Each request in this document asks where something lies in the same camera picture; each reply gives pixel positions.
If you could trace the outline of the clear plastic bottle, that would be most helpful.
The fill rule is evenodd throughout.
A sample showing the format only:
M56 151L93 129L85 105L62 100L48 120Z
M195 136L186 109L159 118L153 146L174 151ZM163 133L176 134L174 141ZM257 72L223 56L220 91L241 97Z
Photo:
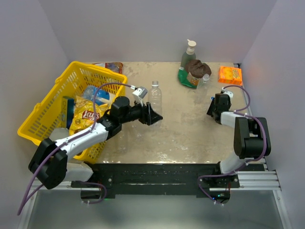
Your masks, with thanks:
M159 88L158 81L152 81L152 87L148 94L148 102L156 113L162 115L162 91Z

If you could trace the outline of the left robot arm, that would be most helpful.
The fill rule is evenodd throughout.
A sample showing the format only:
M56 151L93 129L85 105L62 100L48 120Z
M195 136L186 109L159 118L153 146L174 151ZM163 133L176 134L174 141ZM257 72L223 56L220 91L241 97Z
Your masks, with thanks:
M127 97L117 97L110 110L92 126L56 141L44 139L29 163L32 178L38 179L47 189L53 189L63 181L80 181L94 187L99 181L98 174L88 165L70 164L69 161L83 150L117 135L124 123L139 120L152 125L162 119L150 103L130 106Z

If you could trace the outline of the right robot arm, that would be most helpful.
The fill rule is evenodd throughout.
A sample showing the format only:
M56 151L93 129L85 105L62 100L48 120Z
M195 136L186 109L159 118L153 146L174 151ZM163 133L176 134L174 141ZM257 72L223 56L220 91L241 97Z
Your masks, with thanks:
M216 123L234 129L234 151L219 163L220 171L212 176L213 184L224 187L229 176L271 153L271 140L267 120L264 117L253 117L230 111L231 97L226 93L218 93L212 99L207 115Z

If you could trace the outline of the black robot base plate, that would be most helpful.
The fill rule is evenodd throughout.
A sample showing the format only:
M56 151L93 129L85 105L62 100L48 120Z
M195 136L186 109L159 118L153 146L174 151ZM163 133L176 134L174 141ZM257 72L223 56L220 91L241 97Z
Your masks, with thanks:
M215 188L212 197L229 199L229 190L239 188L237 175L215 177L217 164L94 164L89 183L73 181L82 188L81 197L98 198L99 184L106 187L107 198L117 195L179 195L204 198Z

